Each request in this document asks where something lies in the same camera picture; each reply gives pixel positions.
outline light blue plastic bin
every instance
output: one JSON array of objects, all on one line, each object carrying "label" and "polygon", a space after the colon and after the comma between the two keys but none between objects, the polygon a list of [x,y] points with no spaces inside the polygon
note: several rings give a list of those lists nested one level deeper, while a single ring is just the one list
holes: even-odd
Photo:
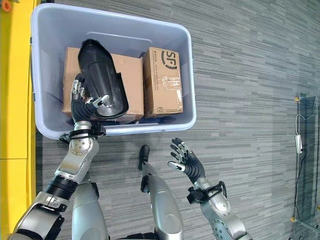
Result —
[{"label": "light blue plastic bin", "polygon": [[86,39],[98,40],[109,52],[139,58],[148,47],[179,52],[183,113],[167,123],[105,126],[107,135],[127,135],[191,128],[196,104],[191,37],[178,24],[83,7],[46,3],[31,17],[32,81],[35,121],[50,139],[73,130],[63,112],[63,78],[67,47],[80,48]]}]

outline brown cardboard box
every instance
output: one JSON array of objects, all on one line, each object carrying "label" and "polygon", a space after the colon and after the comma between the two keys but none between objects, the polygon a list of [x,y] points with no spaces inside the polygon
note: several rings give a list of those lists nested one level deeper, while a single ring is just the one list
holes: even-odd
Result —
[{"label": "brown cardboard box", "polygon": [[[65,53],[63,79],[63,109],[71,115],[71,88],[80,68],[78,64],[79,48],[68,47]],[[129,103],[127,113],[116,120],[120,123],[138,121],[144,115],[142,59],[118,54],[111,54],[115,70],[121,73],[124,90]]]},{"label": "brown cardboard box", "polygon": [[143,57],[144,115],[183,112],[179,53],[149,47]]}]

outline yellow wall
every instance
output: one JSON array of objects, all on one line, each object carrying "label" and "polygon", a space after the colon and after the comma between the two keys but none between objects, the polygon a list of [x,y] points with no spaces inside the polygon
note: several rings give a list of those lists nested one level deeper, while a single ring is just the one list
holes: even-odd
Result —
[{"label": "yellow wall", "polygon": [[30,22],[37,0],[10,1],[0,10],[1,238],[35,198],[35,118],[30,76]]}]

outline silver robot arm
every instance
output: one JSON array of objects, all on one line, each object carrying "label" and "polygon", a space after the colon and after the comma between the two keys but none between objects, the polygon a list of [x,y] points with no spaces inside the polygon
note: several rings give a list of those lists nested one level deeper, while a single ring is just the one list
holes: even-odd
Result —
[{"label": "silver robot arm", "polygon": [[178,160],[169,161],[168,166],[185,173],[194,187],[189,188],[187,197],[191,204],[199,203],[201,211],[209,221],[216,239],[252,240],[242,221],[231,212],[227,191],[223,182],[212,185],[207,179],[205,169],[196,155],[179,138],[172,140],[171,155]]},{"label": "silver robot arm", "polygon": [[106,97],[99,97],[90,104],[80,98],[84,92],[83,77],[79,74],[72,86],[72,116],[74,131],[69,133],[69,150],[45,191],[39,192],[33,203],[23,214],[9,240],[54,240],[61,230],[64,212],[77,186],[85,178],[93,157],[99,150],[96,138],[92,136],[90,115],[104,103]]}]

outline white cable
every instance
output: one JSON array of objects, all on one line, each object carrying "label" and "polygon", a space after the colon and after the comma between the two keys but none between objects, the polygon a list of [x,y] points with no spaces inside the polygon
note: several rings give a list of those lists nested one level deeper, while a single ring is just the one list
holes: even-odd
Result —
[{"label": "white cable", "polygon": [[309,116],[309,117],[307,117],[307,118],[305,118],[305,117],[302,116],[301,114],[297,114],[297,115],[295,116],[294,128],[295,128],[295,134],[296,134],[296,135],[299,135],[299,134],[298,134],[298,130],[297,130],[297,119],[298,119],[298,117],[301,117],[303,120],[307,121],[308,119],[312,118],[312,117],[315,115],[315,113],[316,113],[316,109],[315,109],[315,106],[316,106],[316,98],[317,98],[317,96],[314,98],[314,102],[313,102],[313,114],[312,114],[311,116]]}]

